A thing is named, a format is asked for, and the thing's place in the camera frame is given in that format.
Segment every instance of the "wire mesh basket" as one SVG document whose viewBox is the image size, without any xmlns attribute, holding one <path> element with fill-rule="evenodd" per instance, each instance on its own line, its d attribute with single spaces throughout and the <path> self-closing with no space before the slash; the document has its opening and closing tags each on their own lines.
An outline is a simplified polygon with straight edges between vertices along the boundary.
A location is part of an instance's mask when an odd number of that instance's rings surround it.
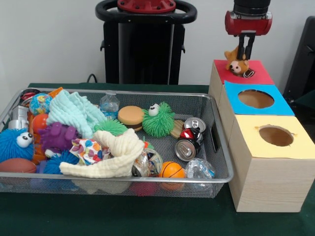
<svg viewBox="0 0 315 236">
<path fill-rule="evenodd" d="M 53 89 L 38 88 L 43 93 Z M 86 96 L 93 104 L 99 104 L 105 95 L 102 90 L 71 90 Z M 19 104 L 18 92 L 0 116 L 2 130 L 10 121 L 12 109 Z M 205 94 L 187 93 L 152 93 L 117 91 L 120 107 L 139 106 L 148 109 L 153 103 L 167 102 L 175 119 L 185 121 L 190 117 L 204 120 L 207 129 L 197 158 L 206 159 L 213 166 L 216 176 L 213 179 L 202 178 L 158 178 L 158 177 L 120 177 L 90 179 L 66 175 L 24 174 L 0 172 L 0 192 L 15 193 L 55 193 L 55 194 L 98 194 L 127 196 L 164 196 L 164 197 L 199 197 L 214 198 L 224 183 L 233 177 L 231 159 L 222 130 L 216 103 Z M 145 138 L 161 155 L 163 161 L 175 161 L 183 168 L 187 162 L 180 160 L 175 153 L 177 140 L 171 136 L 154 138 L 143 130 L 137 132 L 140 139 Z"/>
</svg>

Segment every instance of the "plastic water bottle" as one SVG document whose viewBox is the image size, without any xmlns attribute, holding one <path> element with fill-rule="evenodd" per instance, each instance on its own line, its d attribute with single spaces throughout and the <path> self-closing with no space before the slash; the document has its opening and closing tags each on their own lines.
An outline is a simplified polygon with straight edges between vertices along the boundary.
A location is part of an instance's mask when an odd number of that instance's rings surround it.
<svg viewBox="0 0 315 236">
<path fill-rule="evenodd" d="M 117 119 L 119 100 L 116 97 L 116 92 L 107 90 L 106 95 L 100 100 L 99 108 L 107 119 Z"/>
</svg>

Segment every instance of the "toy hamburger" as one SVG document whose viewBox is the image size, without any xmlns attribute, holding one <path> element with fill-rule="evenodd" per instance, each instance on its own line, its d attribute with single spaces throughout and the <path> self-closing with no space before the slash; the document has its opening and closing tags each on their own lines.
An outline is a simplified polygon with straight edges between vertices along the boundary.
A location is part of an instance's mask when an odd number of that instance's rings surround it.
<svg viewBox="0 0 315 236">
<path fill-rule="evenodd" d="M 118 120 L 128 129 L 132 128 L 134 131 L 142 129 L 143 116 L 142 109 L 136 106 L 123 107 L 118 112 Z"/>
</svg>

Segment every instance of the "box with circular hole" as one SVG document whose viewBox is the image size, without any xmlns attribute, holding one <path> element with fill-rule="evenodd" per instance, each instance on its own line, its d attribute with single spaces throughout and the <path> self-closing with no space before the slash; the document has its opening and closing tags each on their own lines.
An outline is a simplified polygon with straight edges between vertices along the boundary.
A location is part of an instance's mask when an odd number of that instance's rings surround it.
<svg viewBox="0 0 315 236">
<path fill-rule="evenodd" d="M 225 81 L 219 113 L 227 140 L 234 114 L 293 116 L 294 113 L 275 85 L 235 84 Z"/>
<path fill-rule="evenodd" d="M 235 115 L 229 183 L 239 212 L 299 212 L 315 177 L 315 145 L 294 116 Z"/>
<path fill-rule="evenodd" d="M 226 70 L 226 60 L 214 60 L 212 64 L 210 86 L 208 94 L 211 95 L 219 107 L 221 92 L 224 88 L 225 81 L 237 84 L 253 85 L 273 85 L 274 82 L 269 76 L 267 70 L 259 60 L 250 60 L 250 69 L 254 75 L 249 78 L 234 75 L 231 71 Z"/>
</svg>

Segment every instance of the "green table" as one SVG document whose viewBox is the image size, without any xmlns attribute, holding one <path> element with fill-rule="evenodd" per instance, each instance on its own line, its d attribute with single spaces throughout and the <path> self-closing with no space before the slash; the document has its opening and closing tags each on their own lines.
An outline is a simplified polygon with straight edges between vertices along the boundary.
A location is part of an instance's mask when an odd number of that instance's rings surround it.
<svg viewBox="0 0 315 236">
<path fill-rule="evenodd" d="M 207 86 L 30 84 L 30 87 L 207 93 Z M 0 193 L 0 235 L 314 236 L 315 185 L 300 213 L 237 213 L 215 199 Z"/>
</svg>

